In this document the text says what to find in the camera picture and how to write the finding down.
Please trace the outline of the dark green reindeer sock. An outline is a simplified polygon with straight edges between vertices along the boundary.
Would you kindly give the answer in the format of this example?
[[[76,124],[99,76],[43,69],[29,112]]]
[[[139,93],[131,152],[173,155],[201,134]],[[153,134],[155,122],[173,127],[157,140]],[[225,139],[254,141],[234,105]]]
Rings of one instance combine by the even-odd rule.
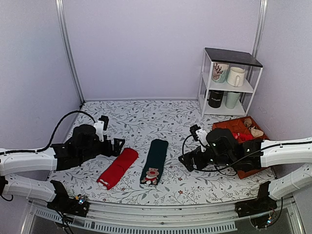
[[[156,186],[159,183],[164,169],[168,145],[168,141],[161,139],[154,139],[151,142],[140,177],[140,184]]]

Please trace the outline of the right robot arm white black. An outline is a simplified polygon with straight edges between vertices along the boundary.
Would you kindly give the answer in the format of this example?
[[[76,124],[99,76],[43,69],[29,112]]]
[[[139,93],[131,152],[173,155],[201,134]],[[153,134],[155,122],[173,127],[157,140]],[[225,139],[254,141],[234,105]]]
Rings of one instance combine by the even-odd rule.
[[[178,158],[189,172],[206,172],[208,165],[219,166],[220,171],[233,168],[249,172],[275,165],[302,164],[288,175],[259,186],[257,198],[252,202],[257,213],[268,208],[272,200],[279,200],[312,183],[310,137],[291,141],[252,139],[240,143],[229,129],[216,128],[206,132],[196,125],[191,128],[191,137],[200,146],[188,153],[183,152]]]

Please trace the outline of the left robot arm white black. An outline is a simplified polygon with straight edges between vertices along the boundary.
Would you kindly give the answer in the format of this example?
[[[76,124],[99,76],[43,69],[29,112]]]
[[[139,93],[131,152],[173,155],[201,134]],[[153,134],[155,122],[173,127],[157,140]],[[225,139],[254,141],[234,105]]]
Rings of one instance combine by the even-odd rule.
[[[18,176],[28,171],[65,171],[99,155],[119,156],[124,139],[109,140],[101,123],[75,127],[72,136],[60,144],[45,149],[2,150],[0,153],[0,194],[20,195],[53,202],[61,211],[69,211],[73,204],[59,181],[38,181]]]

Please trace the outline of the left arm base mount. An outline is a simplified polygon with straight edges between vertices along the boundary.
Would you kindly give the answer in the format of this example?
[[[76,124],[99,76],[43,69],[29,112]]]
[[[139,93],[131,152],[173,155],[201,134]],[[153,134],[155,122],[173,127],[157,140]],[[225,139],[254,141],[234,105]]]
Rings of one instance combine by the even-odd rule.
[[[84,195],[70,197],[63,184],[56,180],[50,181],[54,186],[56,196],[51,202],[47,203],[47,208],[62,214],[86,217],[90,203]]]

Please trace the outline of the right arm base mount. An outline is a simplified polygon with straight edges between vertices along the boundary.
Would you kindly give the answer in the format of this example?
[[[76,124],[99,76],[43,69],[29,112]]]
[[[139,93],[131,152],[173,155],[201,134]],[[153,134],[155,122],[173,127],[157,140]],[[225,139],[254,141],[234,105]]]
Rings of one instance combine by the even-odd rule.
[[[270,181],[260,185],[257,197],[254,199],[241,201],[235,203],[235,212],[238,217],[246,217],[251,215],[257,215],[263,212],[268,212],[268,215],[264,218],[257,217],[251,220],[251,224],[256,229],[265,229],[277,222],[281,213],[277,214],[277,202],[269,197],[269,185]]]

